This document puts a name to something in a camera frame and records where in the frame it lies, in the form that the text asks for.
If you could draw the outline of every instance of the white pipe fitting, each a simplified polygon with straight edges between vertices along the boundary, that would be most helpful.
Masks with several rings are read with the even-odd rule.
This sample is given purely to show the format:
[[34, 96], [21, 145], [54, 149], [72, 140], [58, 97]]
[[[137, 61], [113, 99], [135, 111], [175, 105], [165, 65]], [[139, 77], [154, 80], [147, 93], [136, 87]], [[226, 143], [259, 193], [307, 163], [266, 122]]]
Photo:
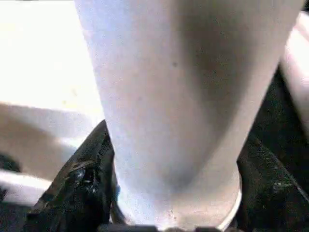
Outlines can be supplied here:
[[127, 222], [225, 229], [236, 160], [302, 0], [75, 0]]

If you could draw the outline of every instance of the black object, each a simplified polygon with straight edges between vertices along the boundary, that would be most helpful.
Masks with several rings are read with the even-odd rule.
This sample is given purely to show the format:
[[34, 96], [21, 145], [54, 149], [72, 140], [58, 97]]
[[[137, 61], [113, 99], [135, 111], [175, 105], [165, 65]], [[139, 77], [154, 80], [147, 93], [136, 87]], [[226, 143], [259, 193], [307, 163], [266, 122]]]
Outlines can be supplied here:
[[[216, 228], [202, 228], [197, 227], [195, 232], [220, 232]], [[98, 232], [159, 232], [155, 226], [127, 226], [121, 224], [106, 224], [101, 225], [98, 228]], [[165, 232], [183, 232], [179, 228], [170, 228], [165, 230]]]
[[113, 149], [102, 121], [27, 216], [24, 232], [94, 232], [108, 223]]

